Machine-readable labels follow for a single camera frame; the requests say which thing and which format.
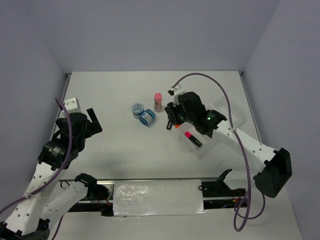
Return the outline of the pink cap highlighter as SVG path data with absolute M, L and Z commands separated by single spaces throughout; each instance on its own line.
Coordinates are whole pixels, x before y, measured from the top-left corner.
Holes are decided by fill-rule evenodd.
M 186 131 L 184 133 L 184 135 L 187 137 L 188 140 L 190 140 L 195 146 L 197 147 L 201 147 L 202 146 L 202 143 L 192 134 L 190 133 L 189 131 Z

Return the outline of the blue cap highlighter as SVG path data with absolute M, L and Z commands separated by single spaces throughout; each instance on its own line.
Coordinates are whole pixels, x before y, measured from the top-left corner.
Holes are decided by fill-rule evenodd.
M 173 123 L 170 120 L 168 120 L 167 125 L 166 125 L 166 129 L 170 131 L 172 129 L 172 127 L 173 127 Z

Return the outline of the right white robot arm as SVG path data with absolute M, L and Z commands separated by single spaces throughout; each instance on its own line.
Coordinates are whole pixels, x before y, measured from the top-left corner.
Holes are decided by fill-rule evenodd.
M 276 150 L 245 132 L 232 127 L 231 121 L 214 109 L 206 109 L 193 91 L 171 89 L 173 100 L 165 107 L 168 120 L 175 127 L 187 124 L 206 137 L 215 139 L 240 155 L 256 171 L 253 181 L 265 196 L 275 198 L 292 177 L 291 155 L 288 150 Z

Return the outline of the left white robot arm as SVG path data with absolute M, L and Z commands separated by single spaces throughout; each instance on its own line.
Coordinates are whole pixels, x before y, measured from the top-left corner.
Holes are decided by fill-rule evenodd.
M 50 201 L 56 184 L 84 150 L 86 139 L 102 132 L 92 108 L 56 120 L 58 131 L 44 144 L 35 173 L 12 214 L 0 223 L 2 240 L 46 240 L 55 224 L 80 200 L 106 200 L 109 190 L 93 176 L 81 173 L 58 197 Z

